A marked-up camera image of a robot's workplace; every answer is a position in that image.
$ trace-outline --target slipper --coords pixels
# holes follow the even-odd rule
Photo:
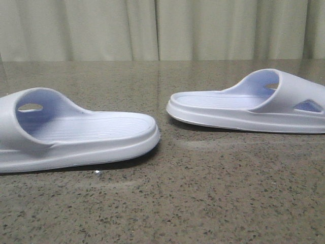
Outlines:
[[[185,123],[245,131],[325,133],[325,86],[275,69],[221,91],[173,94],[167,112]]]
[[[38,108],[23,109],[27,104]],[[149,115],[89,111],[52,89],[0,98],[1,173],[132,159],[149,152],[159,139]]]

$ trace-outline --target beige curtain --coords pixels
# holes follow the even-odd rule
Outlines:
[[[1,0],[2,61],[325,58],[325,0]]]

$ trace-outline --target curtain fold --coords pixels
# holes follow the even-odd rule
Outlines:
[[[325,0],[1,0],[2,61],[325,58]]]

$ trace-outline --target white slide sandal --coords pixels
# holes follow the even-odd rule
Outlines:
[[[182,122],[234,130],[325,133],[325,86],[276,69],[247,75],[221,91],[170,97],[167,112]]]
[[[26,104],[39,108],[22,110]],[[1,173],[132,159],[152,150],[159,139],[149,115],[89,111],[49,88],[0,98]]]

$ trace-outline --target granite countertop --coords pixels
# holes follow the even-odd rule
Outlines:
[[[325,243],[325,135],[203,128],[171,94],[277,68],[325,84],[325,60],[0,63],[0,96],[49,87],[90,110],[156,118],[129,161],[0,175],[1,243]]]

